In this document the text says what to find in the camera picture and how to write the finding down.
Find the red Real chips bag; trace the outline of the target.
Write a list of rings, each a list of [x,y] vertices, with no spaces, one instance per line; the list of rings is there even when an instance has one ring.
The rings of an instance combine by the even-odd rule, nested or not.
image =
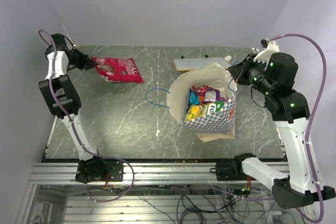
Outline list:
[[[97,70],[97,73],[106,82],[144,82],[133,58],[93,57],[92,60],[96,63],[95,69]]]

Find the purple snack packet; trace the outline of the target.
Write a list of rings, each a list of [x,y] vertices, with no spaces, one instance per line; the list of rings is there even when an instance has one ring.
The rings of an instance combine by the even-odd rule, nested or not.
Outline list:
[[[212,102],[226,102],[227,97],[217,89],[209,88],[204,93],[203,104]]]

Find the blue checkered paper bag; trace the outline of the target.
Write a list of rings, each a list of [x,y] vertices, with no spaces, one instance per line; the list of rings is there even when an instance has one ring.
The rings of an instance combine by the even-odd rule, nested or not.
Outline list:
[[[180,75],[166,90],[173,119],[203,142],[235,137],[237,85],[218,63]]]

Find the green Fox's candy bag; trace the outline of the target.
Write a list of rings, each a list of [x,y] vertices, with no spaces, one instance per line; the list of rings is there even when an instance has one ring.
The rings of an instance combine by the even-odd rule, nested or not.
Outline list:
[[[219,112],[226,102],[212,102],[200,105],[191,105],[189,111],[186,114],[185,122],[206,116],[212,113]]]

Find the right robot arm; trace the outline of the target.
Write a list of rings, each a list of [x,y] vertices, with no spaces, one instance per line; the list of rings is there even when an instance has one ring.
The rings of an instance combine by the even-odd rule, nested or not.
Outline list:
[[[335,198],[335,189],[323,181],[310,142],[308,130],[312,114],[305,96],[293,89],[298,64],[293,56],[276,52],[265,62],[248,55],[241,63],[228,68],[234,80],[264,95],[282,140],[289,174],[262,162],[252,153],[235,156],[228,164],[217,164],[217,180],[252,177],[272,191],[283,209],[312,205]]]

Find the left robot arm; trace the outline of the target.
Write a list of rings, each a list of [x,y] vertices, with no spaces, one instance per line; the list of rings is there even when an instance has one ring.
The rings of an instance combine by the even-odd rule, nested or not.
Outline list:
[[[95,62],[76,49],[65,35],[50,35],[42,29],[38,33],[48,45],[45,51],[48,71],[38,87],[51,114],[62,121],[76,146],[79,162],[75,180],[83,184],[122,181],[121,160],[103,157],[90,142],[89,134],[82,124],[82,103],[69,77],[71,68],[88,70],[95,66]]]

